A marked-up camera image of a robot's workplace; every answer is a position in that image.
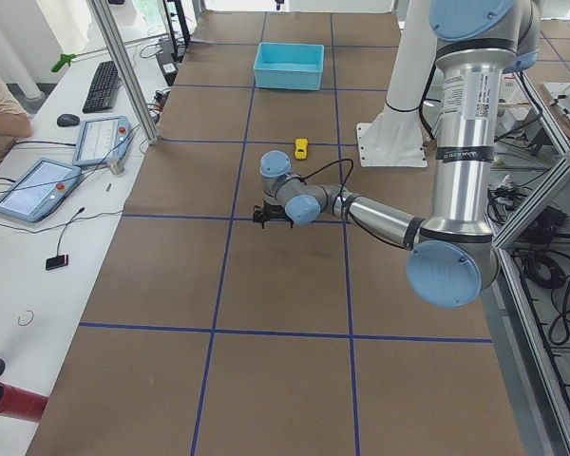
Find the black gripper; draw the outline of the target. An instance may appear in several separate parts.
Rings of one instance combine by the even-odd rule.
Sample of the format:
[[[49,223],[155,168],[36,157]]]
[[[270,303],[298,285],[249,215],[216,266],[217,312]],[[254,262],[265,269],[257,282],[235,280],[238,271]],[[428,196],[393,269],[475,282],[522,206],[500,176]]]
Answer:
[[[261,229],[264,230],[266,222],[273,219],[287,220],[288,216],[282,206],[264,201],[261,207]]]

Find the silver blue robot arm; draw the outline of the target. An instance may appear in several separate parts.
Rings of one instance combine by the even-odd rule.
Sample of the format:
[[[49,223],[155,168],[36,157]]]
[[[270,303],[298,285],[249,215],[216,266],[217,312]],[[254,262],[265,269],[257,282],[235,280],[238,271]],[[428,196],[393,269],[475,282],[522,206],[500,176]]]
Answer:
[[[455,308],[498,273],[485,222],[500,83],[532,67],[539,52],[539,1],[413,1],[408,7],[384,110],[358,125],[359,153],[384,166],[423,158],[417,115],[431,71],[444,77],[436,134],[432,208],[415,217],[340,184],[310,185],[274,150],[260,161],[263,202],[256,223],[306,225],[329,213],[408,251],[407,277],[425,301]]]

